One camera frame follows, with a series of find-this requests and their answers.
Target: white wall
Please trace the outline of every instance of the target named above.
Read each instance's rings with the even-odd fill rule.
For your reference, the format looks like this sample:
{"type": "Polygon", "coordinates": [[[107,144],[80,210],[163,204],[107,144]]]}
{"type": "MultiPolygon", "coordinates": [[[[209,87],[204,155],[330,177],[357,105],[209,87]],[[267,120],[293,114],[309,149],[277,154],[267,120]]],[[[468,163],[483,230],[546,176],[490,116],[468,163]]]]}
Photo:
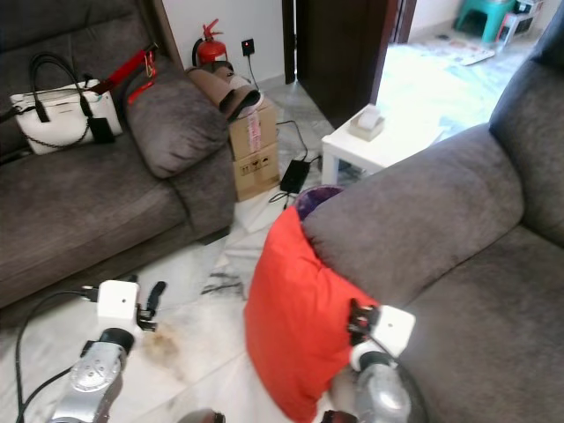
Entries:
{"type": "Polygon", "coordinates": [[[410,40],[435,29],[448,29],[458,17],[463,3],[464,0],[418,0],[410,40]]]}
{"type": "Polygon", "coordinates": [[[562,0],[545,0],[543,8],[540,11],[540,15],[534,23],[534,26],[542,31],[546,29],[550,21],[553,19],[558,6],[560,6],[562,0]]]}
{"type": "Polygon", "coordinates": [[[214,30],[225,34],[217,39],[226,44],[229,61],[237,73],[250,77],[241,41],[254,38],[256,52],[251,62],[256,80],[284,75],[280,0],[164,0],[163,3],[185,68],[192,65],[192,47],[202,37],[202,25],[218,18],[214,30]]]}

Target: small white table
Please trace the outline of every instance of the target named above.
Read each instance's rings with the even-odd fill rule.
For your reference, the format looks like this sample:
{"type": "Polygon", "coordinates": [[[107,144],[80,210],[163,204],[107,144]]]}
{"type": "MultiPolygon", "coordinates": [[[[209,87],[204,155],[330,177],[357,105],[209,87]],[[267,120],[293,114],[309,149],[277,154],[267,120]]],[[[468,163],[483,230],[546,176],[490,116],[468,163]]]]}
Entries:
{"type": "Polygon", "coordinates": [[[332,134],[323,137],[323,184],[337,184],[340,160],[375,173],[426,149],[443,132],[438,116],[415,112],[383,116],[384,129],[372,141],[349,133],[348,128],[354,117],[332,134]]]}

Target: teal plastic stool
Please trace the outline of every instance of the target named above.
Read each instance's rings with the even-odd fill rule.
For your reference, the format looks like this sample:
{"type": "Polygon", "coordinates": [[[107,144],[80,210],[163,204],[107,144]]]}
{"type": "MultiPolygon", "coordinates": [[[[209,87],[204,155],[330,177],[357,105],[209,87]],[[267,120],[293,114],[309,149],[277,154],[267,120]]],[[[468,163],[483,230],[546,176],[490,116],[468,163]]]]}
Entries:
{"type": "Polygon", "coordinates": [[[516,0],[508,0],[504,3],[495,2],[492,0],[466,0],[460,16],[456,22],[456,29],[462,28],[464,20],[468,17],[471,11],[481,11],[486,14],[487,21],[484,33],[482,34],[483,42],[494,42],[497,38],[497,33],[500,31],[501,24],[505,18],[505,14],[513,11],[513,6],[516,0]]]}

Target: power cord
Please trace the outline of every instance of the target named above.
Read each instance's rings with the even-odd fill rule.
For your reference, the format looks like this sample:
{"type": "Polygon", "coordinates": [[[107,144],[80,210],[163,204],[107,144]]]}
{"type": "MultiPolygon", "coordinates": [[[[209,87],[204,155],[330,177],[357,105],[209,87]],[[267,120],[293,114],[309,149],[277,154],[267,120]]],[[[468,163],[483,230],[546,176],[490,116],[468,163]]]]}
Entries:
{"type": "Polygon", "coordinates": [[[290,198],[292,200],[296,199],[296,195],[291,194],[289,192],[286,191],[280,191],[279,193],[275,194],[274,196],[271,197],[270,200],[268,200],[269,204],[272,203],[276,203],[277,201],[281,200],[282,198],[286,199],[286,202],[284,203],[284,210],[288,208],[288,202],[290,201],[290,198]]]}
{"type": "Polygon", "coordinates": [[[258,91],[261,91],[260,88],[258,87],[258,84],[256,83],[256,79],[255,79],[255,74],[253,73],[253,66],[250,64],[250,56],[247,56],[248,60],[249,60],[249,70],[250,70],[250,76],[253,78],[253,82],[255,83],[255,87],[258,91]]]}
{"type": "Polygon", "coordinates": [[[320,159],[321,159],[321,154],[315,156],[315,157],[309,162],[309,164],[311,165],[314,161],[320,160],[320,159]]]}
{"type": "Polygon", "coordinates": [[[35,390],[33,392],[33,394],[24,402],[24,390],[23,390],[23,384],[22,384],[22,380],[21,380],[21,340],[24,337],[24,332],[26,331],[26,327],[29,324],[29,322],[32,320],[33,316],[37,313],[37,311],[41,308],[41,306],[43,304],[45,304],[47,301],[52,300],[55,297],[58,297],[60,295],[77,295],[79,297],[84,297],[85,293],[82,293],[80,291],[60,291],[58,293],[52,293],[50,295],[48,295],[47,297],[43,298],[42,300],[40,300],[33,308],[32,310],[28,313],[24,324],[22,325],[21,329],[19,330],[18,333],[18,337],[16,339],[16,353],[15,353],[15,368],[16,368],[16,389],[18,392],[18,420],[17,423],[25,423],[24,421],[24,411],[26,410],[27,406],[29,405],[29,403],[32,401],[32,399],[39,393],[39,391],[41,391],[43,388],[45,388],[46,386],[48,386],[50,383],[56,381],[57,379],[59,379],[60,377],[66,375],[66,373],[68,373],[68,371],[66,373],[62,372],[59,373],[58,375],[53,376],[51,379],[45,381],[37,390],[35,390]]]}
{"type": "Polygon", "coordinates": [[[306,143],[303,140],[303,137],[301,136],[301,132],[300,132],[300,127],[298,126],[298,123],[296,121],[290,120],[290,121],[283,121],[283,122],[278,122],[277,125],[285,125],[287,123],[293,123],[293,126],[296,127],[296,130],[298,131],[298,137],[300,137],[300,142],[301,145],[303,146],[304,151],[306,152],[303,156],[303,158],[301,159],[301,161],[305,161],[308,154],[309,154],[309,150],[308,150],[308,146],[306,145],[306,143]]]}
{"type": "Polygon", "coordinates": [[[51,383],[53,383],[57,379],[60,379],[63,376],[67,375],[71,370],[72,370],[72,366],[65,368],[62,372],[57,373],[56,375],[54,375],[50,379],[47,379],[44,383],[39,385],[37,389],[34,392],[32,392],[32,395],[30,395],[29,398],[22,405],[21,410],[19,411],[18,414],[18,418],[16,419],[16,423],[24,423],[24,413],[26,412],[27,406],[30,405],[30,403],[37,396],[37,394],[39,394],[44,388],[47,388],[51,383]]]}

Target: sofa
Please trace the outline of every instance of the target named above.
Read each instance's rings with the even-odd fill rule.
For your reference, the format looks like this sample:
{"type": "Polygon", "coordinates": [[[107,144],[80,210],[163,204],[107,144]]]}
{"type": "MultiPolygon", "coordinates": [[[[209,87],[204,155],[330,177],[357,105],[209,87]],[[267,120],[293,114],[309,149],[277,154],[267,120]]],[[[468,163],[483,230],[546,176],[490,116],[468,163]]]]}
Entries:
{"type": "Polygon", "coordinates": [[[430,421],[561,422],[564,5],[489,123],[353,185],[303,228],[338,274],[416,316],[401,360],[430,421]]]}
{"type": "MultiPolygon", "coordinates": [[[[103,79],[155,39],[155,86],[124,105],[143,70],[112,91],[123,128],[113,144],[25,155],[15,119],[0,124],[0,308],[97,285],[231,225],[226,119],[183,75],[158,0],[0,0],[0,112],[30,91],[36,53],[103,79]]],[[[69,84],[55,67],[40,76],[41,89],[69,84]]]]}

